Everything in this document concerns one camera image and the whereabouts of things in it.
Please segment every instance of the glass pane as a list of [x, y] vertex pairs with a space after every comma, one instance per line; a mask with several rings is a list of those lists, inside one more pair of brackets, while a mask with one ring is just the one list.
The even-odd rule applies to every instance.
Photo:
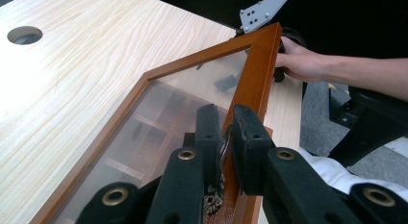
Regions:
[[161, 176], [170, 153], [182, 147], [184, 133], [194, 132], [198, 108], [217, 105], [222, 125], [245, 60], [242, 51], [150, 82], [53, 221], [73, 223], [108, 184], [125, 182], [140, 188]]

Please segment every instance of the gray metal bracket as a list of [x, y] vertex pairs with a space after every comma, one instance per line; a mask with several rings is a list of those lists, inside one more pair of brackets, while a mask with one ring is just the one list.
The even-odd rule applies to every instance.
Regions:
[[263, 0], [240, 11], [243, 31], [247, 34], [261, 28], [272, 20], [288, 0]]

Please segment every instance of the wooden frame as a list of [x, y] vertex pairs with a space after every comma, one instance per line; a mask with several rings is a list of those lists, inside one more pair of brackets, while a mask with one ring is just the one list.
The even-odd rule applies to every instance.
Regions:
[[[47, 222], [50, 219], [53, 212], [55, 212], [89, 165], [102, 151], [104, 143], [114, 132], [120, 120], [152, 80], [250, 48], [223, 128], [226, 128], [231, 123], [232, 107], [235, 104], [243, 104], [252, 108], [259, 115], [260, 119], [263, 120], [267, 111], [268, 95], [272, 83], [280, 36], [280, 25], [273, 24], [254, 33], [230, 39], [219, 45], [145, 72], [81, 159], [70, 170], [63, 182], [44, 206], [42, 206], [32, 221], [36, 223]], [[259, 206], [259, 203], [255, 202], [255, 197], [239, 195], [239, 186], [232, 158], [227, 158], [224, 166], [224, 175], [226, 182], [223, 206], [218, 213], [206, 216], [204, 221], [207, 223], [251, 222], [254, 217], [258, 216], [254, 209], [255, 206]]]

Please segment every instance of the wooden table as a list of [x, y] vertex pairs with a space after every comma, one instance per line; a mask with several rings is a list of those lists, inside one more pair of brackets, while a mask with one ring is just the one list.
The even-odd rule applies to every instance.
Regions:
[[[0, 8], [0, 222], [36, 216], [141, 74], [232, 37], [158, 0], [14, 0]], [[18, 45], [9, 31], [42, 38]], [[265, 124], [297, 148], [301, 83], [271, 89]]]

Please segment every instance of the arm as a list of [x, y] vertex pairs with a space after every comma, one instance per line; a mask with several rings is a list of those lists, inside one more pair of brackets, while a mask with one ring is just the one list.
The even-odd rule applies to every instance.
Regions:
[[278, 54], [276, 66], [304, 82], [336, 82], [378, 91], [408, 102], [408, 59], [368, 59], [327, 56], [282, 37], [287, 53]]

